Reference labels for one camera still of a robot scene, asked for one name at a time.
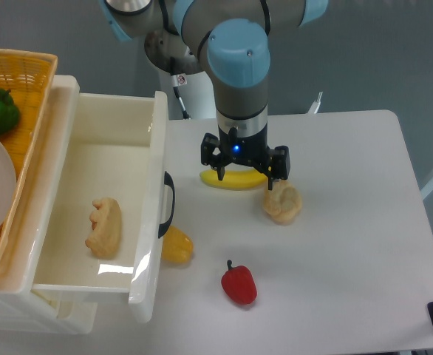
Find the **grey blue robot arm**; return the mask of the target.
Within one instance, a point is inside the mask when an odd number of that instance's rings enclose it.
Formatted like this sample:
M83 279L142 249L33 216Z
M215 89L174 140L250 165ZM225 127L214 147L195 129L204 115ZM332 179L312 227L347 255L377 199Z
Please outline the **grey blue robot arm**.
M231 163L249 166L269 183L286 180L290 153L267 144L270 51L279 25L297 29L320 18L327 1L101 1L120 40L163 30L179 36L210 78L218 135L205 134L201 162L225 176Z

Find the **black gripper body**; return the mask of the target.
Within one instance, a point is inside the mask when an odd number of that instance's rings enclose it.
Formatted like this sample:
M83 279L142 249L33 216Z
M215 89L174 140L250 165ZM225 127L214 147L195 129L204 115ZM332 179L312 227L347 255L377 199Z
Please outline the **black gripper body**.
M267 125L256 135L246 138L231 138L219 130L219 150L216 166L235 163L244 166L269 167L270 156L267 145Z

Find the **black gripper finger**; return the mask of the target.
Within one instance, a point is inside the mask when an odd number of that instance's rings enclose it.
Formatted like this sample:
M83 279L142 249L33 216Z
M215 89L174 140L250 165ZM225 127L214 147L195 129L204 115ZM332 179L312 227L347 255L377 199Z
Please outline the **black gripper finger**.
M287 180L290 174L290 151L287 146L276 146L265 151L256 159L254 168L267 177L267 189L279 180Z
M200 145L201 164L210 166L217 174L219 181L223 181L227 157L220 150L221 143L217 136L205 133Z

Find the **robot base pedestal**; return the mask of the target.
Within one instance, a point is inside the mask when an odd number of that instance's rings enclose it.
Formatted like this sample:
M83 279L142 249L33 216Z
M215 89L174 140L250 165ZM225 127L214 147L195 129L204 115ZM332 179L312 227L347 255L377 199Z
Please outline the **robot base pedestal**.
M145 37L144 50L158 73L160 90L168 97L171 120L216 117L211 80L179 35L151 32Z

